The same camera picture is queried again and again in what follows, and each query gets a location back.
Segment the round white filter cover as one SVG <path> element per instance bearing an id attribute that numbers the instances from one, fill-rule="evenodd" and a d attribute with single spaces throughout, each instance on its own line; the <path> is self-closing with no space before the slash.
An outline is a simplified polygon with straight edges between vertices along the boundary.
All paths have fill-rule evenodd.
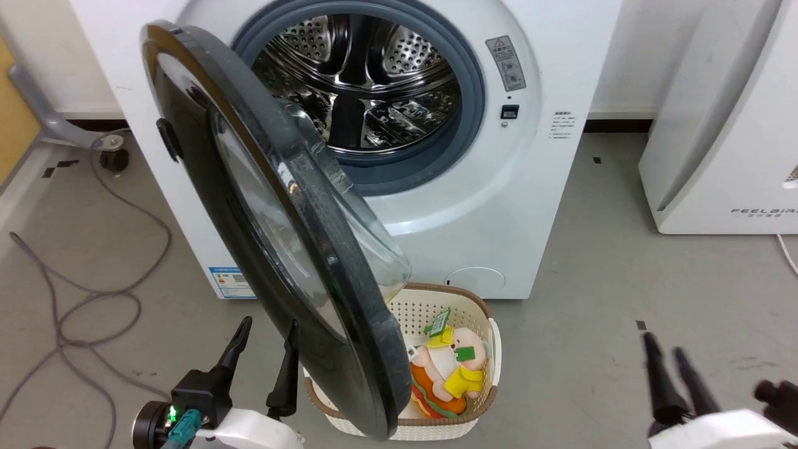
<path id="1" fill-rule="evenodd" d="M 473 266 L 449 273 L 445 285 L 462 288 L 483 299 L 504 299 L 505 277 L 493 268 Z"/>

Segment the blue energy label sticker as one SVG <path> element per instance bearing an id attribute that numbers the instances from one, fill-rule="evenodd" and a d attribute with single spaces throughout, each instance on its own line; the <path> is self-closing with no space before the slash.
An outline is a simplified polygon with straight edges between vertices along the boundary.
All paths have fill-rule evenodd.
<path id="1" fill-rule="evenodd" d="M 256 299 L 257 296 L 238 267 L 209 267 L 209 273 L 223 299 Z"/>

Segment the black round glass washer door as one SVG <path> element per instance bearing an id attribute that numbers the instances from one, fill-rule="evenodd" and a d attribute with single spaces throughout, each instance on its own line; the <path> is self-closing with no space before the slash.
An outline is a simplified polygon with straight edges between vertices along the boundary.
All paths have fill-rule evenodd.
<path id="1" fill-rule="evenodd" d="M 388 440 L 410 363 L 388 301 L 410 262 L 313 120 L 268 91 L 222 40 L 159 19 L 142 28 L 156 128 L 274 327 L 360 432 Z"/>

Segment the green paper tag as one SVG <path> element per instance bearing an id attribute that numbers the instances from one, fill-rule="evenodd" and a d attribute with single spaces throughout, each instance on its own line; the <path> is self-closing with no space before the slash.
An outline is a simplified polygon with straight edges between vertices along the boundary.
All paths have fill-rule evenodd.
<path id="1" fill-rule="evenodd" d="M 442 310 L 442 312 L 440 312 L 438 315 L 436 315 L 433 321 L 431 321 L 431 323 L 424 328 L 423 332 L 425 333 L 425 335 L 427 335 L 430 338 L 433 338 L 444 334 L 448 326 L 450 314 L 451 314 L 451 309 L 445 309 Z"/>

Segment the orange burger plush toy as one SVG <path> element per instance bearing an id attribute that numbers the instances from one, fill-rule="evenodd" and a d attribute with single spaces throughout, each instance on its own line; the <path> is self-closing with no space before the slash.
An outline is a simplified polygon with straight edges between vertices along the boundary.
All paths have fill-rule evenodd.
<path id="1" fill-rule="evenodd" d="M 433 381 L 428 376 L 424 367 L 410 364 L 411 400 L 428 418 L 442 420 L 442 418 L 456 418 L 464 414 L 467 401 L 464 397 L 454 397 L 450 401 L 442 401 L 433 394 Z"/>

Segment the grey warning sticker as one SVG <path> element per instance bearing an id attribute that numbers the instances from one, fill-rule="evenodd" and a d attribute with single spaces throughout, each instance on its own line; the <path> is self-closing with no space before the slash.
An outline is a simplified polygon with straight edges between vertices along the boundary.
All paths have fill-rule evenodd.
<path id="1" fill-rule="evenodd" d="M 485 41 L 501 76 L 506 92 L 526 89 L 526 79 L 522 73 L 521 61 L 516 53 L 515 46 L 508 35 L 489 38 Z"/>

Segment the grey chair leg with caster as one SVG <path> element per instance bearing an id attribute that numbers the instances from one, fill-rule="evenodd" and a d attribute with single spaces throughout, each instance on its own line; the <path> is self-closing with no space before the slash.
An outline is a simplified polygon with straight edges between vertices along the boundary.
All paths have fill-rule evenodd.
<path id="1" fill-rule="evenodd" d="M 7 74 L 42 125 L 39 136 L 44 142 L 87 149 L 95 144 L 97 150 L 109 152 L 122 149 L 125 139 L 119 133 L 111 133 L 107 137 L 102 137 L 102 134 L 98 132 L 84 130 L 71 124 L 65 117 L 57 113 L 42 89 L 38 87 L 31 74 L 22 65 L 12 65 Z"/>

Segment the black caster wheel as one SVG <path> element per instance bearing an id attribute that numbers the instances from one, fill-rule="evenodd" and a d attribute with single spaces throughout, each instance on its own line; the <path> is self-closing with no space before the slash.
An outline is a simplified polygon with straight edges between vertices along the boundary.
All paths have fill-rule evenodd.
<path id="1" fill-rule="evenodd" d="M 123 147 L 125 139 L 120 134 L 114 133 L 100 140 L 99 165 L 112 173 L 121 173 L 128 167 L 130 153 Z"/>

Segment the plush doll in yellow shirt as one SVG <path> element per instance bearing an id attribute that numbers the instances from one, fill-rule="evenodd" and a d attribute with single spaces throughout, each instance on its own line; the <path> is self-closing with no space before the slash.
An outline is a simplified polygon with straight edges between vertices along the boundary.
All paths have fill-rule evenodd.
<path id="1" fill-rule="evenodd" d="M 416 389 L 439 403 L 478 397 L 487 362 L 484 341 L 467 327 L 448 326 L 410 354 Z"/>

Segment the small printed text sticker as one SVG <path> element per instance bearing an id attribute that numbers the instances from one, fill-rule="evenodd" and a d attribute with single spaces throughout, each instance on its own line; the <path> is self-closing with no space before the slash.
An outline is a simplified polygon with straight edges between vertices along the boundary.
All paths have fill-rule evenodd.
<path id="1" fill-rule="evenodd" d="M 575 133 L 577 117 L 571 111 L 556 111 L 551 117 L 548 137 L 551 140 L 567 140 Z"/>

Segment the stainless steel washer drum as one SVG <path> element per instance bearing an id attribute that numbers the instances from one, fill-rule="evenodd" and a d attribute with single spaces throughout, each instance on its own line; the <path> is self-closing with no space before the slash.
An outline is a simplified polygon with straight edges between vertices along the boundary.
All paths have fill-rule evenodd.
<path id="1" fill-rule="evenodd" d="M 405 155 L 461 108 L 461 88 L 430 40 L 383 18 L 327 14 L 283 29 L 254 73 L 311 118 L 340 157 Z"/>

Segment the white front-load washing machine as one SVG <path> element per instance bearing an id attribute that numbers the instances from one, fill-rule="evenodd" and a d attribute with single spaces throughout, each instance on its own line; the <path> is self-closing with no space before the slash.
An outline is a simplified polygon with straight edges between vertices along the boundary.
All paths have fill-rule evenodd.
<path id="1" fill-rule="evenodd" d="M 445 284 L 459 268 L 493 268 L 504 299 L 526 299 L 541 265 L 623 0 L 421 0 L 464 34 L 484 77 L 481 128 L 467 153 L 418 188 L 368 196 L 411 262 L 411 281 Z M 142 59 L 142 28 L 157 19 L 199 26 L 232 45 L 274 0 L 69 0 L 172 213 L 208 282 L 209 267 L 236 267 L 185 174 L 156 130 Z M 508 35 L 526 89 L 506 92 L 489 38 Z M 516 120 L 501 106 L 517 104 Z M 548 137 L 556 111 L 576 130 Z"/>

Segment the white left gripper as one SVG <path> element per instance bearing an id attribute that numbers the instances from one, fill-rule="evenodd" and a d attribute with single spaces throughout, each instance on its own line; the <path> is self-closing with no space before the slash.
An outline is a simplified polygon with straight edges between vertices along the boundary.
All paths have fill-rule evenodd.
<path id="1" fill-rule="evenodd" d="M 284 341 L 284 356 L 272 392 L 267 396 L 267 415 L 234 408 L 230 390 L 239 356 L 247 347 L 253 319 L 246 316 L 210 370 L 192 369 L 171 390 L 177 418 L 197 411 L 202 429 L 187 449 L 304 449 L 303 437 L 292 427 L 273 418 L 297 411 L 299 381 L 299 323 L 294 319 Z"/>

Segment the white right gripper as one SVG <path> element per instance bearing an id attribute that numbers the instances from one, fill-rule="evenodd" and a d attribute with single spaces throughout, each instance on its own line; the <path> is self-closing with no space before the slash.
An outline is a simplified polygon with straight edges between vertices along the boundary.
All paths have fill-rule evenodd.
<path id="1" fill-rule="evenodd" d="M 653 416 L 650 427 L 667 428 L 648 438 L 650 449 L 798 449 L 796 435 L 753 410 L 721 412 L 683 347 L 675 347 L 673 356 L 697 418 L 679 424 L 689 409 L 671 381 L 652 332 L 643 333 L 643 347 Z"/>

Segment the white air purifier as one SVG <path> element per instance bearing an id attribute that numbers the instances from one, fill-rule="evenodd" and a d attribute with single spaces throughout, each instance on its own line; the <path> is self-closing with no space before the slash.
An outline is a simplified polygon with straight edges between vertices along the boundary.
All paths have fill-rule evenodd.
<path id="1" fill-rule="evenodd" d="M 798 235 L 798 0 L 713 0 L 638 165 L 663 234 Z"/>

